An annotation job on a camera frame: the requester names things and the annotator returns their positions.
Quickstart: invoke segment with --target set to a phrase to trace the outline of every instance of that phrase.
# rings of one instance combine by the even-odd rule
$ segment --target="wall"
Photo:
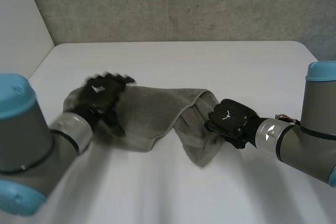
[[[34,0],[0,0],[0,72],[29,78],[53,47]]]
[[[295,40],[336,59],[336,0],[36,0],[55,44]]]

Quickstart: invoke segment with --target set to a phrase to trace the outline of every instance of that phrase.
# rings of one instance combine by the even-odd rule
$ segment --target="cloth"
[[[80,89],[73,90],[64,101],[64,110],[72,108]],[[95,129],[103,142],[131,150],[148,152],[155,141],[174,127],[189,159],[204,167],[218,153],[224,139],[209,132],[204,123],[218,104],[204,89],[156,89],[128,86],[116,106],[125,136],[112,135],[104,122]]]

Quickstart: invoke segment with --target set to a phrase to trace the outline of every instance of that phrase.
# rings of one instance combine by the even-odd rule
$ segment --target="white table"
[[[31,77],[48,123],[86,77],[110,71],[138,85],[207,88],[263,117],[300,118],[304,77],[316,61],[300,43],[142,42],[55,47]],[[225,143],[203,169],[174,131],[148,153],[94,145],[31,218],[1,223],[336,223],[336,189],[248,145]]]

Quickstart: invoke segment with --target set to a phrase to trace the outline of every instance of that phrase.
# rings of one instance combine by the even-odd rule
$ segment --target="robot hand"
[[[79,93],[75,108],[70,111],[88,119],[92,128],[102,119],[114,135],[122,136],[124,130],[114,109],[126,85],[134,82],[131,77],[110,73],[90,78]]]
[[[252,118],[259,118],[254,110],[239,102],[224,99],[209,113],[209,120],[204,126],[208,131],[223,136],[235,148],[243,149],[248,142],[244,137],[243,127]]]

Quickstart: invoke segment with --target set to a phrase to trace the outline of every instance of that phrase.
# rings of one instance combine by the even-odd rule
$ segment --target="robotic arm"
[[[34,214],[87,149],[100,120],[113,134],[124,134],[114,107],[133,82],[111,74],[89,79],[75,107],[48,128],[28,81],[0,74],[0,210]]]
[[[309,65],[301,122],[285,115],[260,118],[229,99],[209,114],[205,127],[236,148],[262,152],[336,187],[336,61]]]

